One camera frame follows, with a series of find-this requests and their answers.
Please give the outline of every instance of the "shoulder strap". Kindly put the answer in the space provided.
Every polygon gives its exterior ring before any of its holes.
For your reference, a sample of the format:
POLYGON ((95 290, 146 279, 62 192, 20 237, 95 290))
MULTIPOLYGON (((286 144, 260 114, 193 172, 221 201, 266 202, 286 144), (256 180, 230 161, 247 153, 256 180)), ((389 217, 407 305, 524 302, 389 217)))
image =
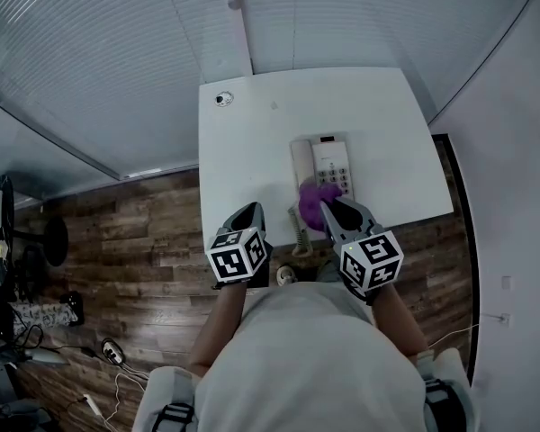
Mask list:
POLYGON ((459 382, 435 377, 434 351, 418 354, 416 367, 426 385, 424 420, 427 431, 474 431, 476 420, 468 392, 459 382))
POLYGON ((192 375, 173 366, 152 371, 132 432, 195 432, 197 427, 192 375))

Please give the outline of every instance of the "landline phone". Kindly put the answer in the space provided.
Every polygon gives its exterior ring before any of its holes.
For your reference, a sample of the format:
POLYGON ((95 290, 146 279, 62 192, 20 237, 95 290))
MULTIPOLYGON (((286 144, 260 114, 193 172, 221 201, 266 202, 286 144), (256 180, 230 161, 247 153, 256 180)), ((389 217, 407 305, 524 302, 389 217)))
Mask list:
MULTIPOLYGON (((354 200, 354 186, 350 171, 350 161, 344 136, 318 135, 307 139, 296 139, 290 142, 296 193, 302 183, 314 182, 320 186, 334 183, 340 187, 342 196, 354 200)), ((298 209, 298 199, 288 209, 290 221, 296 234, 296 247, 292 251, 294 257, 308 257, 312 254, 312 244, 308 235, 308 227, 298 209)))

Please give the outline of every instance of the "power strip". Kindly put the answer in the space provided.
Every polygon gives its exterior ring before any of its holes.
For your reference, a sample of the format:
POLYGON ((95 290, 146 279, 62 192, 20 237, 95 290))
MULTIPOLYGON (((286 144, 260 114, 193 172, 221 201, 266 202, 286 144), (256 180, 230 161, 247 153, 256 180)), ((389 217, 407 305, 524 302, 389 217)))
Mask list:
POLYGON ((102 353, 106 357, 106 360, 113 365, 122 365, 126 361, 121 347, 109 337, 102 341, 102 353))

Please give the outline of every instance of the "purple object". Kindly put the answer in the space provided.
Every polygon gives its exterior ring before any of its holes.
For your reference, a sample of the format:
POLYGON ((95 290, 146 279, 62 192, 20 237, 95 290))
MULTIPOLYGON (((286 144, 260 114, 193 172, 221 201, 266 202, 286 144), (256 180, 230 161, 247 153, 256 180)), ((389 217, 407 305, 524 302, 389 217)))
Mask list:
POLYGON ((300 186, 300 201, 298 208, 304 222, 314 230, 323 232, 326 228, 320 212, 320 200, 332 203, 342 191, 336 184, 325 183, 317 187, 314 183, 303 183, 300 186))

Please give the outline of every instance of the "white wall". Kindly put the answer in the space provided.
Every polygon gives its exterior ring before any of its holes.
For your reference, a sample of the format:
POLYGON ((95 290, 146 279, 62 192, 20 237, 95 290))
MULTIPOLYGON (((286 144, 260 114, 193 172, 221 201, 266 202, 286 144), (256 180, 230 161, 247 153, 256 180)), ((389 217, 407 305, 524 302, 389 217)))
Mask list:
POLYGON ((0 175, 8 174, 20 195, 38 200, 75 192, 112 179, 55 146, 0 109, 0 175))
POLYGON ((447 132, 470 199, 481 311, 474 389, 483 431, 540 431, 540 0, 431 126, 447 132), (503 291, 501 277, 512 277, 503 291))

